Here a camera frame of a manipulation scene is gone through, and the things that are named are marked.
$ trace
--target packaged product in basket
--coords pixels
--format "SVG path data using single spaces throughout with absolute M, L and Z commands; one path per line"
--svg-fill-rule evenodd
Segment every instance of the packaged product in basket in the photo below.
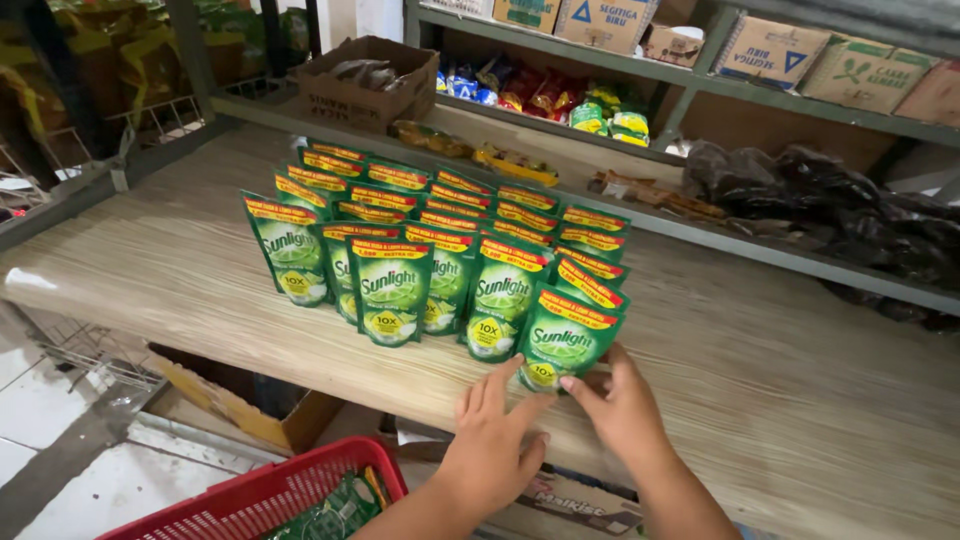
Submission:
M 317 214 L 319 221 L 333 221 L 333 206 L 327 192 L 307 187 L 282 173 L 274 173 L 274 181 L 280 203 L 304 207 Z
M 347 177 L 322 169 L 301 167 L 291 162 L 284 163 L 283 168 L 286 169 L 286 175 L 297 182 L 314 189 L 322 189 L 328 201 L 343 201 L 347 198 Z
M 571 248 L 569 246 L 564 246 L 560 243 L 553 247 L 553 253 L 556 257 L 566 256 L 576 260 L 594 276 L 606 280 L 607 283 L 613 286 L 622 285 L 632 270 L 628 266 L 622 266 L 615 262 L 594 257 L 586 252 Z M 556 273 L 550 278 L 550 281 L 556 281 Z
M 477 259 L 473 302 L 459 341 L 474 358 L 499 363 L 514 351 L 534 286 L 549 276 L 553 252 L 519 239 L 484 235 Z
M 557 213 L 560 209 L 560 199 L 547 195 L 545 191 L 535 187 L 522 184 L 501 184 L 496 190 L 496 197 L 502 201 L 513 201 L 546 213 Z
M 581 377 L 609 349 L 626 318 L 538 283 L 518 351 L 526 360 L 516 377 L 535 392 L 560 390 L 560 377 Z
M 354 182 L 350 185 L 350 200 L 365 205 L 411 212 L 423 208 L 426 193 L 399 191 L 386 186 Z
M 346 473 L 323 501 L 271 530 L 262 540 L 346 540 L 382 508 L 367 479 Z
M 363 161 L 345 160 L 304 146 L 298 148 L 297 153 L 300 155 L 300 163 L 305 167 L 322 169 L 348 178 L 361 178 L 367 171 L 367 164 Z
M 434 227 L 455 229 L 457 231 L 480 231 L 480 229 L 485 226 L 492 227 L 492 222 L 489 219 L 433 209 L 421 210 L 420 222 Z
M 434 197 L 433 195 L 428 195 L 426 202 L 423 203 L 425 209 L 439 210 L 446 213 L 455 213 L 460 215 L 465 215 L 466 217 L 472 217 L 477 219 L 488 219 L 492 216 L 491 212 L 488 212 L 484 209 L 479 209 L 477 207 L 469 207 L 467 205 L 461 205 L 459 203 L 454 203 L 447 199 L 441 199 L 439 197 Z
M 465 189 L 457 189 L 449 185 L 433 183 L 430 185 L 430 195 L 438 199 L 446 199 L 468 207 L 476 209 L 494 211 L 496 209 L 496 199 L 492 195 L 481 195 Z
M 608 280 L 594 276 L 587 268 L 570 257 L 562 256 L 557 263 L 554 286 L 590 306 L 605 307 L 624 312 L 630 299 Z
M 353 292 L 353 278 L 350 276 L 350 260 L 347 256 L 347 237 L 377 236 L 381 238 L 400 238 L 403 227 L 357 223 L 353 221 L 335 221 L 321 225 L 321 236 L 326 247 L 326 274 L 337 297 L 337 312 L 352 325 L 357 324 L 356 296 Z
M 433 244 L 367 236 L 351 236 L 347 243 L 357 329 L 384 347 L 420 341 Z
M 240 194 L 253 235 L 274 277 L 276 292 L 285 293 L 301 307 L 329 301 L 326 249 L 320 240 L 317 214 L 249 191 L 241 190 Z
M 571 248 L 619 262 L 626 249 L 627 233 L 607 233 L 581 225 L 561 225 L 558 240 Z
M 560 218 L 539 210 L 528 209 L 524 205 L 500 201 L 496 205 L 496 215 L 503 219 L 516 221 L 530 229 L 542 233 L 552 233 L 560 225 Z
M 407 240 L 431 242 L 433 274 L 423 314 L 423 330 L 429 335 L 450 335 L 460 329 L 473 283 L 473 263 L 480 247 L 480 233 L 452 231 L 416 221 L 405 226 Z
M 424 191 L 433 173 L 382 158 L 368 161 L 367 178 L 371 184 L 385 184 L 401 191 Z
M 466 191 L 473 191 L 481 195 L 493 195 L 493 188 L 482 182 L 478 182 L 463 173 L 446 167 L 437 168 L 437 182 L 441 184 L 452 185 Z
M 336 219 L 356 219 L 359 221 L 369 221 L 371 223 L 400 223 L 405 219 L 410 219 L 410 212 L 402 210 L 385 209 L 374 205 L 357 203 L 355 201 L 338 201 L 337 211 L 334 212 Z
M 560 213 L 560 217 L 569 223 L 585 225 L 611 233 L 619 233 L 630 229 L 629 218 L 581 205 L 566 205 L 564 211 Z

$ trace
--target finger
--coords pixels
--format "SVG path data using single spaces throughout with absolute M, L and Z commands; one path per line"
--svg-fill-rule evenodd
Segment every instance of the finger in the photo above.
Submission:
M 487 383 L 487 393 L 484 400 L 490 404 L 491 410 L 500 413 L 504 411 L 507 406 L 507 383 L 510 382 L 510 377 L 516 373 L 516 370 L 520 369 L 521 365 L 523 365 L 523 354 L 517 353 L 490 373 L 490 381 Z
M 560 378 L 560 384 L 573 396 L 573 399 L 577 400 L 591 419 L 603 414 L 604 405 L 607 405 L 607 402 L 590 390 L 585 382 L 576 377 L 566 376 Z
M 509 417 L 517 430 L 524 433 L 547 408 L 557 401 L 557 394 L 534 394 L 516 404 Z
M 524 485 L 529 482 L 540 470 L 546 458 L 546 445 L 550 443 L 550 433 L 541 433 L 534 439 L 520 455 L 520 477 Z
M 483 406 L 483 395 L 487 391 L 487 380 L 489 378 L 490 376 L 486 376 L 478 380 L 470 389 L 470 403 L 467 412 L 477 412 Z

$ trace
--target floor tile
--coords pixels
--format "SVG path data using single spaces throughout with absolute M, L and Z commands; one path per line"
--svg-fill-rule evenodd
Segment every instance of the floor tile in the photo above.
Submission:
M 16 540 L 88 540 L 233 478 L 220 469 L 124 443 L 101 454 Z
M 20 472 L 35 455 L 36 450 L 0 439 L 0 487 Z

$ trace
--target metal shelf rack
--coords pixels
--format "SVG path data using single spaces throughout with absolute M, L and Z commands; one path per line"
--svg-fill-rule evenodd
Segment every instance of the metal shelf rack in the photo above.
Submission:
M 417 47 L 427 45 L 427 43 L 421 43 L 421 38 L 430 34 L 431 26 L 437 26 L 606 67 L 621 73 L 683 86 L 683 94 L 667 116 L 660 136 L 651 145 L 652 150 L 659 153 L 665 150 L 667 145 L 679 134 L 680 123 L 698 91 L 750 101 L 768 107 L 816 116 L 893 135 L 909 136 L 919 140 L 960 147 L 960 129 L 926 124 L 902 116 L 852 109 L 805 98 L 796 92 L 780 91 L 711 75 L 709 71 L 713 66 L 713 61 L 730 34 L 738 15 L 739 11 L 732 6 L 724 6 L 716 13 L 708 25 L 707 40 L 692 69 L 661 61 L 618 55 L 548 34 L 502 24 L 492 19 L 474 18 L 449 12 L 436 6 L 423 5 L 418 0 L 407 0 L 406 41 L 408 45 Z M 444 103 L 462 109 L 469 107 L 469 105 L 465 105 L 464 100 L 450 100 L 450 102 Z

